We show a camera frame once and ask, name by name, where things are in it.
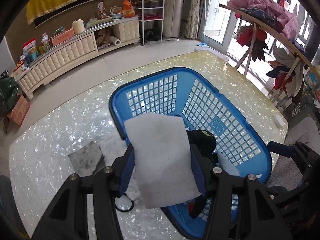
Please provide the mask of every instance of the plastic basket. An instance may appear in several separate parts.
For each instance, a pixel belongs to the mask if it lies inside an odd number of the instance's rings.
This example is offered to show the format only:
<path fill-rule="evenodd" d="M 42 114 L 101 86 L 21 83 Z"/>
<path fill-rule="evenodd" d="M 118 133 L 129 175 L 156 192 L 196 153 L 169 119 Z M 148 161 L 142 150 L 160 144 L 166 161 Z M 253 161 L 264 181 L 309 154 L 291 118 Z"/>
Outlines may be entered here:
<path fill-rule="evenodd" d="M 183 118 L 187 129 L 210 131 L 217 149 L 237 166 L 240 175 L 255 174 L 265 183 L 272 161 L 267 146 L 239 110 L 203 76 L 194 70 L 175 67 L 124 84 L 111 95 L 109 109 L 122 139 L 130 143 L 124 121 L 155 112 Z M 189 239 L 201 239 L 211 199 L 203 212 L 192 219 L 188 203 L 162 208 L 177 230 Z M 231 220 L 236 217 L 237 196 L 232 197 Z"/>

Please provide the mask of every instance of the green garbage bag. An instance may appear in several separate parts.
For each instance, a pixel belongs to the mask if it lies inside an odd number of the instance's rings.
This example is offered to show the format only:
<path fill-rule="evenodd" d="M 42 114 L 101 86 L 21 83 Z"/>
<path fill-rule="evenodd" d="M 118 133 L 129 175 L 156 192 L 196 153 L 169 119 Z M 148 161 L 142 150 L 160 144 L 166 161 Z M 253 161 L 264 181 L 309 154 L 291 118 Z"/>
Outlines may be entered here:
<path fill-rule="evenodd" d="M 0 80 L 0 116 L 8 114 L 14 107 L 19 85 L 13 77 Z"/>

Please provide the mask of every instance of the bolt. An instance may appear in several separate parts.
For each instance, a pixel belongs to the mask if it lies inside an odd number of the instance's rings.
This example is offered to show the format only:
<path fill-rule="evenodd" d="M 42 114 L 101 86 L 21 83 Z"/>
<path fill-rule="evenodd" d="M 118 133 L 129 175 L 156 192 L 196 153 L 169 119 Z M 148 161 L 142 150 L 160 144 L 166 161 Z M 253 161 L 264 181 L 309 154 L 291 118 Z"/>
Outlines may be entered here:
<path fill-rule="evenodd" d="M 221 169 L 220 167 L 214 167 L 214 168 L 212 169 L 212 171 L 213 171 L 214 173 L 219 174 L 219 173 L 222 172 L 222 169 Z"/>
<path fill-rule="evenodd" d="M 112 167 L 108 166 L 103 169 L 104 173 L 111 173 L 113 171 Z"/>
<path fill-rule="evenodd" d="M 71 174 L 70 176 L 69 176 L 69 179 L 71 179 L 71 180 L 75 180 L 75 179 L 77 179 L 78 178 L 78 174 L 76 174 L 76 173 L 73 173 L 73 174 Z"/>
<path fill-rule="evenodd" d="M 256 178 L 257 178 L 257 176 L 254 175 L 254 174 L 249 174 L 249 175 L 248 175 L 248 179 L 249 179 L 249 180 L 254 181 L 254 180 L 256 180 Z"/>

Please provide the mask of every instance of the orange plastic bag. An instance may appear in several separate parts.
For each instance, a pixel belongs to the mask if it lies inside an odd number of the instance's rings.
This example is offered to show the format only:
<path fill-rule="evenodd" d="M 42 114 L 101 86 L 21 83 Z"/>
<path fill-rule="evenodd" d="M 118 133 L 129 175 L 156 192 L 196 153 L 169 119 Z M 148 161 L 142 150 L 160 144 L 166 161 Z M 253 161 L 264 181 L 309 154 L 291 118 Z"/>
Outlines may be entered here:
<path fill-rule="evenodd" d="M 122 13 L 124 17 L 127 17 L 127 18 L 134 17 L 135 12 L 132 4 L 128 0 L 124 0 L 123 4 L 124 4 L 124 7 L 123 7 Z"/>

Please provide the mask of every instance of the pink cloth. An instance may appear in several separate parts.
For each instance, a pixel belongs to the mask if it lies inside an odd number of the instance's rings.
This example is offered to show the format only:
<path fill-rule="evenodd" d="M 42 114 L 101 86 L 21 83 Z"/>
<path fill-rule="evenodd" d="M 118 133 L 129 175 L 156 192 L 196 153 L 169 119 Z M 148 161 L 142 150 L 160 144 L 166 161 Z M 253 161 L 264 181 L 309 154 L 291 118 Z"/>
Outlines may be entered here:
<path fill-rule="evenodd" d="M 281 7 L 273 0 L 230 0 L 228 6 L 240 8 L 259 8 L 266 11 L 274 19 L 283 26 L 282 36 L 291 40 L 297 35 L 298 20 L 297 17 L 288 12 L 284 7 Z"/>

